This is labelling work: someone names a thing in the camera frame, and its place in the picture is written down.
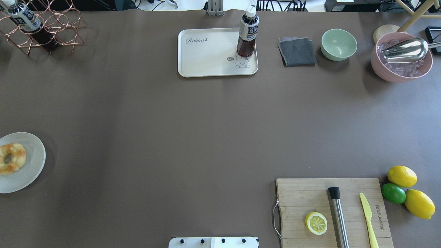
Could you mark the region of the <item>glazed twisted donut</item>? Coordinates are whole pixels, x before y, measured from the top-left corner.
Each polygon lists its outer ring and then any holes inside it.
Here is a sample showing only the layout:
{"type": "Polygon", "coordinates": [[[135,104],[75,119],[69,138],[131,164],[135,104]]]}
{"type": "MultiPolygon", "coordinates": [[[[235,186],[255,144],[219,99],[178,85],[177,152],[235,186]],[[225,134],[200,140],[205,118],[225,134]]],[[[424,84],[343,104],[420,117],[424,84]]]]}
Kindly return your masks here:
{"type": "Polygon", "coordinates": [[[8,175],[21,169],[26,162],[27,151],[20,143],[9,143],[0,147],[0,174],[8,175]]]}

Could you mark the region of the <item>white round plate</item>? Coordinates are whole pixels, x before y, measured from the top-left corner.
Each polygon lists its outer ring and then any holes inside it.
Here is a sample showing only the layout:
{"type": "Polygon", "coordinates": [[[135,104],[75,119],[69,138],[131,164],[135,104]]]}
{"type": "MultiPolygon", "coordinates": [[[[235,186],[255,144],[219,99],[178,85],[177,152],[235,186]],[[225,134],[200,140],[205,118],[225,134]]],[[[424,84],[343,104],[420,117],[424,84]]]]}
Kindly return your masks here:
{"type": "Polygon", "coordinates": [[[27,151],[26,162],[18,171],[0,176],[0,193],[13,193],[30,185],[42,171],[46,150],[42,141],[34,134],[16,132],[1,138],[1,145],[20,143],[27,151]]]}

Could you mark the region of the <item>cream rabbit serving tray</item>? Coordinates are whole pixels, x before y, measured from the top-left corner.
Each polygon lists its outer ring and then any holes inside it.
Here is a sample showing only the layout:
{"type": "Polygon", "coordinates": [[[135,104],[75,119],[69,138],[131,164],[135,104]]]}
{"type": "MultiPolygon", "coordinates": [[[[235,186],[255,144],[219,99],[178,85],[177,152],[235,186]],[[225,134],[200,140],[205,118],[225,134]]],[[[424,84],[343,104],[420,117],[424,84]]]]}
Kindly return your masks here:
{"type": "Polygon", "coordinates": [[[186,78],[255,74],[257,50],[248,58],[239,56],[238,32],[238,27],[182,30],[178,34],[178,73],[186,78]]]}

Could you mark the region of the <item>black tray with glasses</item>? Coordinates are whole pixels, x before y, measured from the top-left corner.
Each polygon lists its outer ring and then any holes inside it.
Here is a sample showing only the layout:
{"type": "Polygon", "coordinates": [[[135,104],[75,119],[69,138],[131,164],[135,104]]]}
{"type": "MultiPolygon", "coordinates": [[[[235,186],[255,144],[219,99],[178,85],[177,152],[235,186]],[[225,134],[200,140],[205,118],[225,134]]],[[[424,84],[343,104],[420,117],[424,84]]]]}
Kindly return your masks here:
{"type": "MultiPolygon", "coordinates": [[[[441,41],[441,27],[440,26],[428,26],[424,30],[428,43],[441,41]]],[[[441,47],[430,49],[433,55],[441,55],[441,47]]]]}

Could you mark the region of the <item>grey folded cloth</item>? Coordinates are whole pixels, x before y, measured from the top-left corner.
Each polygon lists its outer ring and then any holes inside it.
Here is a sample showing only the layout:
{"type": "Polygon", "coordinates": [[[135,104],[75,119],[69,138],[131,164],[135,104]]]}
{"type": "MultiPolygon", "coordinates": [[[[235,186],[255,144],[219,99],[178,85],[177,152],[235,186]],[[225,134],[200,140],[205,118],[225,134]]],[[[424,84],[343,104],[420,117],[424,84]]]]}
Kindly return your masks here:
{"type": "Polygon", "coordinates": [[[277,44],[284,66],[313,65],[317,62],[313,41],[307,37],[282,38],[277,44]]]}

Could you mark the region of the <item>wooden cutting board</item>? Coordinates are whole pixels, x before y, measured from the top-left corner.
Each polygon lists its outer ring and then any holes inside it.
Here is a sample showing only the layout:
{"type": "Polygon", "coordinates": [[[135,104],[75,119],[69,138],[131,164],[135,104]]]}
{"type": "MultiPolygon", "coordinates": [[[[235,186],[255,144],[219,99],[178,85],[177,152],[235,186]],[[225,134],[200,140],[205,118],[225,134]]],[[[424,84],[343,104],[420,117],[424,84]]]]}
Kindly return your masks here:
{"type": "Polygon", "coordinates": [[[367,224],[360,200],[364,193],[373,217],[371,224],[380,248],[394,247],[384,199],[377,178],[279,178],[277,198],[283,248],[338,248],[329,187],[339,187],[349,246],[369,248],[367,224]],[[323,214],[328,229],[323,235],[310,232],[305,218],[310,212],[323,214]]]}

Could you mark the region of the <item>half lemon slice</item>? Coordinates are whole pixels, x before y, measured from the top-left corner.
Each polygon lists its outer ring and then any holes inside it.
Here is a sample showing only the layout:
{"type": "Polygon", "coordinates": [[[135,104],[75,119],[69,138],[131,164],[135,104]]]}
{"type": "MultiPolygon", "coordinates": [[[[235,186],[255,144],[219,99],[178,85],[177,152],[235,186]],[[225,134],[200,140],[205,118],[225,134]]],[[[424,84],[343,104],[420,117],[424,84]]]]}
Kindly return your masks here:
{"type": "Polygon", "coordinates": [[[328,222],[323,214],[313,211],[305,217],[305,226],[311,233],[323,235],[328,229],[328,222]]]}

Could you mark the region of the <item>mint green bowl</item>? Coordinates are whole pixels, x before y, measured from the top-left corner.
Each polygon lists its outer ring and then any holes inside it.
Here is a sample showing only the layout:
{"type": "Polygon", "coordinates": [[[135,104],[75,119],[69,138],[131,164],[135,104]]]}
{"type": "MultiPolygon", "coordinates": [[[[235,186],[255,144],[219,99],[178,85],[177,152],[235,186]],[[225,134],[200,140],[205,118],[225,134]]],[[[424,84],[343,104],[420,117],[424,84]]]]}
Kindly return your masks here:
{"type": "Polygon", "coordinates": [[[346,30],[330,29],[321,38],[321,52],[331,61],[343,61],[357,51],[354,36],[346,30]]]}

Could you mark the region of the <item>steel muddler black tip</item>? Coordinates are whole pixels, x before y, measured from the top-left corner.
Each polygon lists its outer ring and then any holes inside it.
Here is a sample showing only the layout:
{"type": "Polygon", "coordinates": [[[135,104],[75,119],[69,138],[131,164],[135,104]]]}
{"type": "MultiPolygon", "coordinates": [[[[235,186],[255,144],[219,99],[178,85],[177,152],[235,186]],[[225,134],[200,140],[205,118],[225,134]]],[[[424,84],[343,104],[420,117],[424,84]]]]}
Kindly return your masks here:
{"type": "Polygon", "coordinates": [[[340,188],[329,187],[328,191],[332,202],[332,217],[336,231],[337,243],[340,248],[349,248],[349,238],[346,230],[343,206],[341,203],[340,188]]]}

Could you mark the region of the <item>green lime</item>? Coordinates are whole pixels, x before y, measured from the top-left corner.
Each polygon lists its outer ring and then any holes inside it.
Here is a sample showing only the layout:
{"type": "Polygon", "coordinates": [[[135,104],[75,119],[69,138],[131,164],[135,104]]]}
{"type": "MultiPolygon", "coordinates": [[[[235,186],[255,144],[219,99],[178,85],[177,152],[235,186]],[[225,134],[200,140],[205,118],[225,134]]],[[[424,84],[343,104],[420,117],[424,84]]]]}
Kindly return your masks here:
{"type": "Polygon", "coordinates": [[[403,204],[406,201],[406,193],[400,186],[394,183],[386,183],[381,187],[384,199],[394,204],[403,204]]]}

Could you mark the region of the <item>upper yellow lemon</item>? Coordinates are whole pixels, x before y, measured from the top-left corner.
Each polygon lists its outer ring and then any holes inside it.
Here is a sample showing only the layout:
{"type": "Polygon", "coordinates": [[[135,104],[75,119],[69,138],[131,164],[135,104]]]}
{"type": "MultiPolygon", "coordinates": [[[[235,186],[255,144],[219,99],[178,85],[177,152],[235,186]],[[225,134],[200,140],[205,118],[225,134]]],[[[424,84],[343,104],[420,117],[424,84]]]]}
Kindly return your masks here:
{"type": "Polygon", "coordinates": [[[400,187],[412,187],[417,183],[417,174],[409,167],[395,165],[387,172],[388,180],[400,187]]]}

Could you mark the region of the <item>yellow lemon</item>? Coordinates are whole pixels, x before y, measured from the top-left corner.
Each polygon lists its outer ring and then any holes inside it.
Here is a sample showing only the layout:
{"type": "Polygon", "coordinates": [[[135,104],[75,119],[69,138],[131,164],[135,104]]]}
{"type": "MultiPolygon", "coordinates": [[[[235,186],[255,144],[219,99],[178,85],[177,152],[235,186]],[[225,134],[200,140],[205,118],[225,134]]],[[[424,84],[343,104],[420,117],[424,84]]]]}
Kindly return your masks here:
{"type": "Polygon", "coordinates": [[[395,165],[387,172],[388,180],[400,187],[412,187],[417,183],[417,174],[409,167],[395,165]]]}
{"type": "Polygon", "coordinates": [[[420,190],[406,190],[406,208],[415,216],[422,219],[430,219],[436,211],[434,202],[420,190]]]}

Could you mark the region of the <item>steel ice scoop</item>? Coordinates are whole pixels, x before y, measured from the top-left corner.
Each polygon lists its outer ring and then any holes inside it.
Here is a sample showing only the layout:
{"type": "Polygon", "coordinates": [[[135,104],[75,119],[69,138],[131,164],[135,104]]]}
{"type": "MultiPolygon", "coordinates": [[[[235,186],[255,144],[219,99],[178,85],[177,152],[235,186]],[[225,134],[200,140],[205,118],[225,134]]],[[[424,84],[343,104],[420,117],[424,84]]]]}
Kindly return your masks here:
{"type": "Polygon", "coordinates": [[[411,63],[422,60],[429,49],[436,48],[441,42],[428,43],[422,38],[410,38],[382,51],[388,63],[411,63]]]}

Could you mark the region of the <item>tea bottle in rack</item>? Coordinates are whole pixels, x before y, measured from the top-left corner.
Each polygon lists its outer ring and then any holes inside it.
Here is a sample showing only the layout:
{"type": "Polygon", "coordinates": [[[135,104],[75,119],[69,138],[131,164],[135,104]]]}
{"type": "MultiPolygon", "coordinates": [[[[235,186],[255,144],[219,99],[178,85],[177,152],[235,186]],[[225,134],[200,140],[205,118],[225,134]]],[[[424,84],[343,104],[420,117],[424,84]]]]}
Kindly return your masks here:
{"type": "Polygon", "coordinates": [[[2,0],[1,2],[6,6],[6,12],[16,25],[31,36],[37,44],[47,51],[57,48],[58,42],[55,35],[46,30],[43,22],[27,5],[17,0],[2,0]]]}

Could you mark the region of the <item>wooden cup tree stand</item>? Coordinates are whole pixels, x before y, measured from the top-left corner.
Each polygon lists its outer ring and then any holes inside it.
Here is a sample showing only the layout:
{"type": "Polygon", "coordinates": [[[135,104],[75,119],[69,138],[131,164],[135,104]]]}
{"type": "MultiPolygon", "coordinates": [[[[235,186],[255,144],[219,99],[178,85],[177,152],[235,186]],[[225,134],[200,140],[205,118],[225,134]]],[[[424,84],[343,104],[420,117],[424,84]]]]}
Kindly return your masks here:
{"type": "Polygon", "coordinates": [[[406,32],[420,18],[441,18],[440,14],[425,14],[433,5],[440,8],[439,0],[426,0],[416,11],[411,10],[402,0],[396,2],[410,14],[410,18],[397,30],[398,32],[406,32]]]}

